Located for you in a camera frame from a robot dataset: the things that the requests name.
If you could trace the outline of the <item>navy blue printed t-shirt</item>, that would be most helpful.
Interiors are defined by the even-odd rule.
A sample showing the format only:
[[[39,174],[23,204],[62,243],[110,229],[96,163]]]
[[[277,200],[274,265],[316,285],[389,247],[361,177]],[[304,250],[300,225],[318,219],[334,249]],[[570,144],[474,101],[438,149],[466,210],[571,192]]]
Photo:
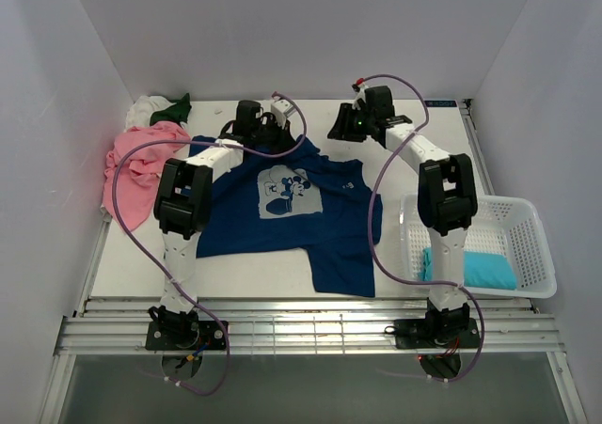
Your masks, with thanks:
[[[305,140],[285,157],[249,155],[214,182],[197,255],[301,248],[316,291],[373,298],[370,246],[380,241],[382,214],[361,161],[332,161]]]

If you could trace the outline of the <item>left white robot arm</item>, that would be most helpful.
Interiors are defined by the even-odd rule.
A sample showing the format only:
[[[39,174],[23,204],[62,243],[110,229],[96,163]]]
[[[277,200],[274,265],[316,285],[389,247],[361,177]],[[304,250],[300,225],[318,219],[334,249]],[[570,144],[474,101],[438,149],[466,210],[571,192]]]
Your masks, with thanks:
[[[149,313],[155,335],[169,347],[193,348],[211,333],[195,311],[197,299],[186,288],[195,271],[199,238],[210,220],[214,182],[253,151],[269,156],[292,152],[298,142],[291,135],[290,117],[297,112],[281,97],[266,112],[258,102],[240,101],[234,121],[213,143],[183,160],[166,161],[153,214],[163,237],[167,275],[160,305]]]

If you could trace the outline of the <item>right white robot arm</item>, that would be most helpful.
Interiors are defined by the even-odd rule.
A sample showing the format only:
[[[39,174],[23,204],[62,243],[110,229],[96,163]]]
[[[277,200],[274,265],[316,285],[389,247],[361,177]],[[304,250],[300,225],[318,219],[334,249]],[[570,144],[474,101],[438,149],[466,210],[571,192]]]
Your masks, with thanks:
[[[344,103],[327,137],[347,142],[372,138],[393,158],[401,158],[418,175],[417,209],[427,228],[432,276],[425,317],[402,325],[398,334],[446,346],[470,326],[465,284],[464,247],[478,210],[470,158],[450,154],[420,134],[420,127],[395,111],[388,86],[353,84],[356,97]]]

